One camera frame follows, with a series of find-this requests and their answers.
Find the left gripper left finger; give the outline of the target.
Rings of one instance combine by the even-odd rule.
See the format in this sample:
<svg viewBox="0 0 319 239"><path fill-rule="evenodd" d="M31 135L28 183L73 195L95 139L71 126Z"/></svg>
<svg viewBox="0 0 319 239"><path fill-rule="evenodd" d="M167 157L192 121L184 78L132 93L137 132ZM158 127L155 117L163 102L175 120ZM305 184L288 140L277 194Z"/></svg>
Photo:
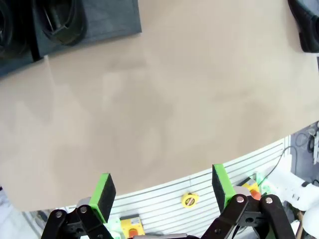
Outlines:
<svg viewBox="0 0 319 239"><path fill-rule="evenodd" d="M56 209L48 217L42 233L43 239L111 239L104 226L108 222L115 199L116 188L111 174L100 176L88 203L81 203L72 212Z"/></svg>

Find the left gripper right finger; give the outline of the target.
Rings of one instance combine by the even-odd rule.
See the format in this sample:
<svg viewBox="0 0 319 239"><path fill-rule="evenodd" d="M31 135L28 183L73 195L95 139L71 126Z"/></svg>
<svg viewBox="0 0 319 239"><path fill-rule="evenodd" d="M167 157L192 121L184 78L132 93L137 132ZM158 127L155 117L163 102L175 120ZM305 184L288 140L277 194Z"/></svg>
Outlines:
<svg viewBox="0 0 319 239"><path fill-rule="evenodd" d="M220 209L203 234L204 239L234 238L240 228L251 227L259 239L294 239L296 236L276 195L254 199L236 193L222 164L212 165L212 187Z"/></svg>

